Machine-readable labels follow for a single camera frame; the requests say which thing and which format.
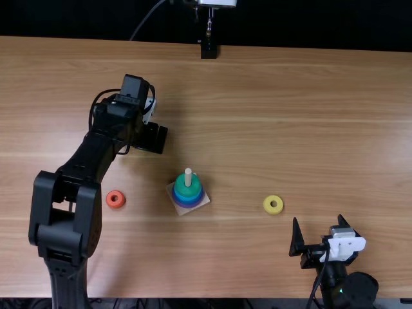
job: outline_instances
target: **white bracket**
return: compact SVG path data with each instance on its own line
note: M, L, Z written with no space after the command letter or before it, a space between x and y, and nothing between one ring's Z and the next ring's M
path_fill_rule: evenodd
M365 249L366 240L363 237L343 237L328 239L330 246L329 261L346 261L354 252ZM319 261L324 262L326 253Z
M152 104L152 99L153 98L151 98L151 97L147 97L146 104L145 104L144 108L148 108L150 106L150 104ZM150 121L150 118L154 115L156 105L157 105L157 100L155 99L150 111L148 111L145 115L143 115L143 123L144 124L147 124Z

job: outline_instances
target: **black metal bracket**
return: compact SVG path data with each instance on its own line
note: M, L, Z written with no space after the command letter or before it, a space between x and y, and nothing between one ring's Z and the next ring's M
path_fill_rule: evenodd
M167 128L149 122L143 127L143 133L140 138L136 138L132 146L136 149L150 151L152 153L163 153L167 136Z

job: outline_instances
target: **teal ring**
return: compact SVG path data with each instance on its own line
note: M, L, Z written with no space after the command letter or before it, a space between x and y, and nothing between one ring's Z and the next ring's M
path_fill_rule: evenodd
M176 197L182 202L182 203L192 203L193 201L197 200L199 198L199 196L201 196L202 192L200 190L199 194L196 196L193 196L191 198L187 198L181 194L179 194L179 192L176 191L176 188L173 187L173 192L176 195Z
M184 196L185 198L193 198L194 196L197 196L201 191L200 179L197 175L192 174L192 184L190 187L186 187L185 175L181 174L176 178L174 188L176 190L176 193L178 193L179 195Z

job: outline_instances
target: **purple ring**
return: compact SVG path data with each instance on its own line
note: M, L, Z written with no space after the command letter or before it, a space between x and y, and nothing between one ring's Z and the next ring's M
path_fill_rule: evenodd
M196 207L197 205L199 205L199 203L202 201L203 196L205 195L203 188L201 189L201 194L199 195L198 198L196 198L192 203L190 204L186 204L186 203L182 203L178 197L176 196L176 193L174 193L174 190L172 190L172 195L173 195L173 200L176 204L178 204L180 207L183 208L193 208Z

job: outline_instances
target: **green ring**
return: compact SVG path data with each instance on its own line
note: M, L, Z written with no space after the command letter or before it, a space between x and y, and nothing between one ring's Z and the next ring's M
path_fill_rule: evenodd
M195 174L192 174L192 185L190 187L186 187L185 185L185 175L181 174L177 177L176 182L174 183L174 188L176 189L177 193L184 196L185 198L192 198L193 196L197 196L201 191L201 183L199 177Z

